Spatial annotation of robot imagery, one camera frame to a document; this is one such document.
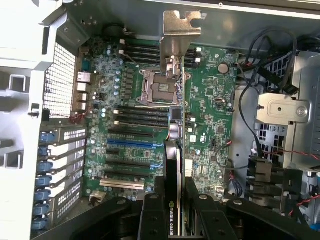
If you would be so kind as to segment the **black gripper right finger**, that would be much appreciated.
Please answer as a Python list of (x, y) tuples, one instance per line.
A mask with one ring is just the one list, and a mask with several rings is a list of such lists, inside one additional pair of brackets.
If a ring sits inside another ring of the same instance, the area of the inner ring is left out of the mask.
[(206, 240), (296, 240), (287, 219), (247, 200), (236, 198), (225, 205), (200, 194), (192, 178), (185, 193), (195, 211), (195, 230)]

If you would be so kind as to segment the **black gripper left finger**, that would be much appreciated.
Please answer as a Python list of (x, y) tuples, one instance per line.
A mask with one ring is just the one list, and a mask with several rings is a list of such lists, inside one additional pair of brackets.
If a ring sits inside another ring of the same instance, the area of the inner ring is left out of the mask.
[(76, 217), (70, 240), (166, 240), (165, 178), (142, 200), (114, 197)]

